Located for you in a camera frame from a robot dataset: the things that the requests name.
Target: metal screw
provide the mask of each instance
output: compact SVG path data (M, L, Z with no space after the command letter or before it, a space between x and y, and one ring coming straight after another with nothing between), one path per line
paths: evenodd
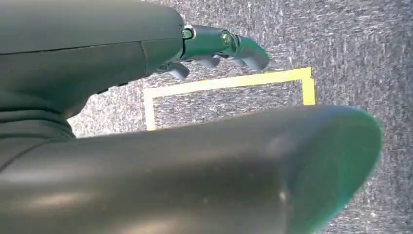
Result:
M184 29L184 30L182 31L182 37L183 37L184 39L191 39L191 38L193 37L192 31L189 30L189 29Z
M224 42L224 45L230 45L231 44L231 35L229 34L228 31L223 31L222 32L222 41Z

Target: yellow tape square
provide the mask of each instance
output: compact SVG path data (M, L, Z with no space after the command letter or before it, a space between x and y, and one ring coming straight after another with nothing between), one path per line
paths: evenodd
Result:
M311 67L249 76L208 79L171 86L144 89L143 96L145 106L146 128L149 131L156 129L155 112L153 109L154 98L192 93L204 90L282 83L294 80L301 80L303 104L315 105L315 84L314 80L311 78Z

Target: robotic finger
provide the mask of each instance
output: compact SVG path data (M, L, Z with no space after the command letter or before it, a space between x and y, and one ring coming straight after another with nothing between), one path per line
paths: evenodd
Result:
M163 64L158 73L169 72L177 78L185 78L189 70L177 62L199 61L214 68L220 59L229 59L237 66L251 70L263 70L269 63L269 56L252 39L230 33L226 29L188 25L182 32L184 48L176 61Z

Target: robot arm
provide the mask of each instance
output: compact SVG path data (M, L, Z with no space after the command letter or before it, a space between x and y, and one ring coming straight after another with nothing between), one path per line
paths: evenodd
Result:
M145 1L3 0L0 29L0 89L39 98L66 118L108 87L154 72L184 78L182 61L217 65L219 57L257 70L269 61L250 39L185 27L174 9Z
M76 139L87 99L183 63L264 69L225 29L140 0L0 0L0 231L310 234L364 182L381 132L349 107Z

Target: floor marking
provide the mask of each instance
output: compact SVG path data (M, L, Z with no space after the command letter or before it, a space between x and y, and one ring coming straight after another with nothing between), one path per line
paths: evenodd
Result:
M220 79L208 79L188 82L183 84L149 88L143 90L145 121L148 131L156 129L153 99L178 94L192 93L196 91L235 88L250 85L262 85L301 80L302 102L304 105L315 105L315 85L311 78L311 67L294 69L290 71L271 72L240 77L228 77Z

